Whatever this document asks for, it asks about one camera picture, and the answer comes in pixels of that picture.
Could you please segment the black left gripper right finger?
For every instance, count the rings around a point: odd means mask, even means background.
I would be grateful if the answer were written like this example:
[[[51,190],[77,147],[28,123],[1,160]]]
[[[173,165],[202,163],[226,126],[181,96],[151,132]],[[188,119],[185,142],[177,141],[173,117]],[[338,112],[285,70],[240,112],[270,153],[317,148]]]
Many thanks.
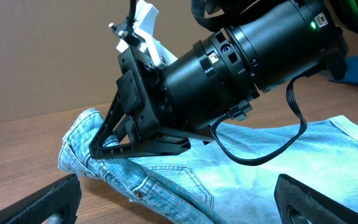
[[[358,223],[358,213],[293,177],[280,174],[274,199],[282,224]]]

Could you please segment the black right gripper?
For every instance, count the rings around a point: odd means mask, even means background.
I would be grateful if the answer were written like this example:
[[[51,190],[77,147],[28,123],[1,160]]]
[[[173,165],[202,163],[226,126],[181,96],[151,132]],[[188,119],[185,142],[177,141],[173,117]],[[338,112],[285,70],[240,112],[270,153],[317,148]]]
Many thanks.
[[[135,47],[119,55],[123,73],[102,126],[89,144],[93,159],[177,156],[190,139],[213,142],[212,123],[243,117],[258,92],[236,48],[206,39],[164,69]],[[104,146],[107,138],[129,143]]]

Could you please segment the light blue denim shorts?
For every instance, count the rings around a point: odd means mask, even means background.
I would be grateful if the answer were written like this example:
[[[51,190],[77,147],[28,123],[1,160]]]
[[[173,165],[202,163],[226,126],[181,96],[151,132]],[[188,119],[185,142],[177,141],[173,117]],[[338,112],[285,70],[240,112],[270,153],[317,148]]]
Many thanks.
[[[273,191],[287,174],[358,212],[358,125],[345,116],[308,124],[285,152],[261,166],[239,157],[260,156],[286,143],[297,125],[252,129],[221,123],[219,141],[191,140],[177,156],[92,159],[89,144],[103,123],[99,111],[82,112],[62,139],[60,170],[107,182],[174,223],[280,223]]]

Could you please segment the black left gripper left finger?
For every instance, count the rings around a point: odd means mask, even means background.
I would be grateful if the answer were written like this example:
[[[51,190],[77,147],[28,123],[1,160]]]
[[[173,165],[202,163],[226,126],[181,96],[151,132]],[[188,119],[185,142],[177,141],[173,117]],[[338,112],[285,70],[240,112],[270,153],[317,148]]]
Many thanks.
[[[0,223],[74,224],[81,196],[77,175],[69,174],[0,210]]]

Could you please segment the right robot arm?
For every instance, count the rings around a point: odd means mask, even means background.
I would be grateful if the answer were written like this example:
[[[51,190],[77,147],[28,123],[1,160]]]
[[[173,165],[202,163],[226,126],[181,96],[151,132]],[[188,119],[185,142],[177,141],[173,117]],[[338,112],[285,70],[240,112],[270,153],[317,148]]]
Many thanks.
[[[179,58],[154,38],[152,4],[131,1],[125,21],[110,24],[122,75],[92,158],[175,156],[192,139],[217,141],[224,120],[243,120],[252,100],[282,83],[301,117],[295,80],[322,71],[342,80],[342,28],[358,33],[358,0],[193,1],[191,12],[211,35]]]

